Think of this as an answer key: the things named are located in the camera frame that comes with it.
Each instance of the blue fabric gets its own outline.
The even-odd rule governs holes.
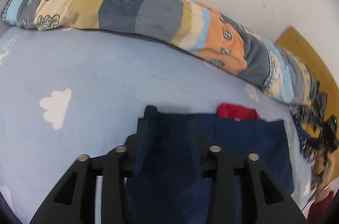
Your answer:
[[[201,30],[198,40],[193,45],[193,47],[189,50],[189,52],[195,55],[200,49],[202,49],[205,46],[207,35],[208,35],[208,30],[210,28],[210,23],[211,23],[210,11],[208,9],[202,8],[201,12],[202,12],[202,30]]]
[[[274,44],[271,41],[265,38],[262,38],[261,41],[266,45],[267,49],[270,52],[274,53],[277,56],[277,59],[279,60],[280,64],[280,71],[282,74],[282,86],[280,93],[274,98],[289,104],[293,100],[294,96],[292,77],[289,70],[289,65],[286,64],[279,50],[274,46]]]
[[[249,94],[247,82],[221,69],[212,70],[197,58],[147,38],[106,31],[13,27],[0,38],[0,48],[2,54],[10,51],[0,66],[0,117],[6,124],[0,140],[0,191],[10,194],[8,203],[23,224],[29,224],[79,154],[101,156],[124,144],[148,104],[191,114],[215,113],[225,101],[255,108],[268,121],[283,118],[294,174],[292,197],[303,208],[311,196],[303,194],[313,164],[300,155],[286,105],[254,88],[255,96]],[[44,119],[46,110],[39,101],[68,88],[72,96],[62,128],[55,130],[54,122]],[[100,194],[98,185],[97,223]]]
[[[17,25],[17,14],[23,0],[12,0],[6,15],[6,22],[12,26]]]
[[[210,201],[211,180],[196,172],[196,150],[188,131],[194,120],[199,134],[209,138],[230,155],[257,153],[271,168],[280,186],[294,190],[289,148],[283,121],[235,121],[214,114],[161,114],[149,106],[144,119],[150,124],[148,137],[141,141],[142,169],[126,182],[128,207],[133,223],[203,224]],[[235,223],[241,223],[241,196],[238,177],[233,177],[236,211]]]
[[[300,154],[302,154],[304,149],[308,147],[307,139],[311,139],[312,137],[307,133],[307,131],[302,129],[300,120],[298,120],[295,116],[292,117],[298,132]]]

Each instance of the red cloth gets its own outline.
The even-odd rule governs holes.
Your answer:
[[[253,108],[247,108],[237,104],[220,104],[217,115],[221,118],[238,120],[260,120],[260,116]]]
[[[333,194],[333,191],[330,191],[329,195],[323,201],[313,203],[311,205],[307,216],[308,224],[316,224],[316,222],[322,217],[332,202]]]

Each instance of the clothing pile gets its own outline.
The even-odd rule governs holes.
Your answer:
[[[327,94],[320,92],[319,87],[320,82],[317,81],[316,96],[311,107],[304,105],[291,105],[289,107],[299,136],[300,153],[308,149],[306,140],[311,137],[318,138],[322,129],[327,105]]]
[[[282,120],[260,120],[255,109],[221,104],[217,114],[163,114],[147,106],[149,131],[136,156],[136,176],[126,193],[133,223],[206,223],[211,179],[201,178],[200,155],[188,131],[193,120],[198,134],[231,156],[260,155],[281,188],[294,191],[289,146]],[[235,223],[241,223],[241,186],[233,176]]]

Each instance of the bed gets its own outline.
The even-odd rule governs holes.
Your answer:
[[[223,101],[284,119],[292,197],[302,208],[311,195],[288,107],[210,63],[148,38],[72,28],[11,28],[1,45],[0,185],[23,224],[79,154],[103,155],[135,133],[148,104],[215,113]]]
[[[60,45],[46,46],[46,39],[54,40]],[[65,43],[67,42],[66,40],[70,42],[80,42],[79,39],[81,39],[81,45],[85,43],[85,46],[82,49],[78,49],[80,45],[73,47],[73,49],[68,49],[70,48],[70,45]],[[93,39],[100,40],[100,42],[113,43],[106,43],[101,47],[101,44],[95,44],[95,46],[99,45],[99,47],[94,47],[94,43],[92,43]],[[34,43],[34,45],[32,45],[30,49],[28,46],[22,47],[25,42],[22,42],[22,40],[30,41],[30,43]],[[128,40],[126,42],[130,45],[118,45],[119,51],[129,55],[129,52],[132,49],[133,53],[131,53],[131,57],[118,57],[117,59],[113,59],[107,56],[103,61],[105,61],[107,65],[112,63],[114,65],[114,68],[109,70],[105,64],[100,65],[98,62],[95,62],[95,55],[101,55],[102,51],[113,47],[115,48],[116,42],[125,42],[125,40]],[[309,177],[308,173],[310,171],[310,165],[307,164],[298,153],[296,131],[286,106],[268,99],[262,95],[258,89],[251,87],[251,85],[244,81],[226,74],[206,62],[202,62],[193,57],[188,57],[187,55],[183,57],[183,54],[180,52],[173,51],[173,49],[154,42],[153,40],[135,35],[121,35],[93,31],[84,34],[84,32],[79,32],[75,29],[57,29],[56,31],[46,32],[46,35],[42,35],[34,31],[23,31],[12,28],[6,33],[1,41],[4,50],[0,55],[2,65],[0,66],[0,69],[4,66],[6,61],[10,61],[11,65],[6,71],[8,72],[6,73],[6,75],[8,75],[7,82],[1,82],[8,87],[6,94],[2,94],[5,102],[2,104],[1,109],[2,112],[4,112],[4,119],[8,119],[10,123],[9,126],[7,122],[4,124],[4,131],[10,131],[11,133],[6,134],[6,137],[4,138],[5,141],[2,141],[0,146],[1,157],[8,159],[8,162],[5,162],[4,165],[1,164],[1,168],[3,167],[5,171],[1,172],[0,175],[0,190],[6,198],[7,203],[23,223],[29,222],[34,211],[44,199],[44,196],[46,196],[65,169],[72,163],[73,159],[79,154],[84,153],[82,147],[90,150],[87,153],[91,156],[96,156],[98,154],[104,154],[117,144],[123,143],[126,135],[135,132],[136,119],[142,115],[145,105],[150,102],[159,109],[167,112],[214,113],[220,99],[223,99],[223,101],[241,103],[256,108],[262,118],[267,120],[283,118],[285,120],[286,134],[289,139],[290,160],[294,174],[295,192],[292,196],[300,208],[309,198],[310,184],[305,177]],[[136,45],[136,48],[143,51],[143,58],[135,48],[131,48],[133,45]],[[50,49],[60,53],[59,55],[67,55],[68,57],[57,57],[56,55],[52,55]],[[17,56],[20,57],[20,61],[22,60],[20,68],[18,68],[18,58],[16,58],[16,61],[14,59],[12,59],[12,61],[10,60],[10,58],[14,56],[15,50],[18,51]],[[149,53],[147,53],[148,50],[152,52],[152,57],[154,56],[153,53],[156,51],[165,55],[164,58],[168,57],[167,63],[172,67],[177,68],[176,72],[178,73],[170,70],[169,66],[164,66],[163,64],[158,66],[159,62],[163,60],[163,57],[156,56],[153,60],[151,56],[147,57],[147,55],[149,55]],[[177,59],[177,65],[173,65],[173,59]],[[75,67],[79,67],[77,70],[69,70],[69,68],[66,67],[66,64],[74,63],[77,60],[79,60],[78,65]],[[138,63],[140,63],[140,61],[153,63],[152,66],[148,64],[143,65],[143,67],[148,68],[148,72],[145,74],[143,73],[144,69],[140,68],[140,76],[137,77],[137,83],[141,82],[141,88],[143,87],[146,91],[142,91],[142,89],[138,87],[133,87],[133,82],[131,81],[125,80],[122,82],[118,80],[121,79],[123,72],[134,72],[134,69],[129,69],[127,64],[123,64],[123,62],[126,63],[128,60],[131,62],[135,62],[136,60]],[[180,69],[179,65],[187,63],[188,61],[191,62],[188,66],[191,66],[190,70],[192,70],[192,76],[186,78],[183,68]],[[51,67],[52,65],[55,65],[54,68],[51,68],[52,71],[47,74],[44,67]],[[165,95],[157,92],[159,89],[149,89],[151,82],[154,82],[155,80],[161,82],[165,79],[162,71],[166,73],[166,76],[170,76],[169,81],[171,81],[173,85],[172,87],[165,87]],[[202,79],[199,79],[201,76],[205,77],[208,72],[213,72],[213,74],[207,76],[215,81],[215,85],[212,87],[207,85]],[[38,84],[41,84],[43,78],[48,77],[48,79],[44,80],[44,83],[48,82],[51,73],[56,75],[54,81],[61,80],[58,82],[58,85],[61,86],[60,88],[49,88],[49,83],[46,83],[44,86],[37,86]],[[10,80],[15,80],[17,82],[18,79],[20,79],[20,85],[21,83],[25,84],[25,88],[19,89],[20,86],[13,87],[13,84],[9,83]],[[91,79],[94,80],[91,82],[91,85],[85,86]],[[76,86],[69,88],[66,86],[68,82],[75,83]],[[109,92],[109,95],[106,95],[105,97],[102,97],[102,95],[95,91],[103,85],[106,88],[106,92]],[[78,96],[74,95],[74,91],[77,91],[76,89],[80,88],[84,89],[81,90],[82,94]],[[41,89],[42,92],[44,92],[43,96],[38,94]],[[136,92],[132,95],[131,93],[133,91],[129,91],[131,89],[136,89]],[[47,116],[44,115],[46,109],[42,109],[43,107],[48,108],[48,106],[44,105],[44,102],[40,104],[40,100],[44,98],[52,98],[53,96],[60,97],[63,95],[65,96],[65,101],[67,101],[67,97],[70,96],[68,101],[69,106],[73,101],[76,102],[77,112],[75,114],[81,117],[80,119],[73,118],[72,125],[69,122],[67,123],[67,114],[65,114],[64,119],[57,118],[56,120],[51,121],[48,114]],[[26,96],[26,98],[19,99],[18,97],[21,96]],[[120,107],[120,109],[124,108],[121,112],[120,109],[113,109],[112,104],[114,104],[115,101],[119,101],[119,104],[121,104],[120,101],[122,96],[127,98],[124,99],[123,106]],[[195,100],[197,96],[199,97],[199,103]],[[135,99],[138,103],[129,106]],[[103,101],[101,106],[97,105],[98,100]],[[15,118],[14,116],[24,116],[27,111],[34,111],[36,109],[35,106],[40,110],[39,117],[28,114],[27,117],[22,118],[26,121],[21,123],[17,122],[18,118]],[[12,117],[9,117],[10,113],[7,112],[7,109],[11,110]],[[89,129],[86,128],[84,133],[73,129],[79,127],[79,120],[82,122],[81,127],[83,124],[89,125]],[[44,126],[42,124],[43,121],[48,123],[49,126]],[[113,127],[118,127],[122,133],[111,134]],[[53,141],[53,138],[48,140],[43,136],[40,137],[41,135],[37,135],[36,131],[41,130],[52,132],[51,134],[54,135],[55,141]],[[62,138],[62,136],[57,134],[61,130],[67,131],[67,134],[71,131],[75,131],[76,133],[71,137],[71,141],[64,139],[64,141],[60,142],[60,145],[55,145],[57,140]],[[88,143],[90,141],[92,141],[90,144],[91,147],[84,145],[85,142]],[[9,154],[12,154],[10,146],[13,146],[13,149],[16,151],[17,155],[15,157],[9,156]],[[300,170],[300,173],[304,172],[307,173],[307,175],[301,175],[299,171],[296,171],[297,169]]]

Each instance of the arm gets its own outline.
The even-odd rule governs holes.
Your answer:
[[[329,183],[331,182],[331,175],[334,170],[335,165],[335,156],[334,153],[328,153],[327,159],[329,162],[327,172],[325,174],[325,177],[323,179],[323,182],[319,184],[319,187],[317,189],[317,192],[315,194],[315,203],[319,203],[320,201],[323,201],[330,193],[330,188],[327,187]]]

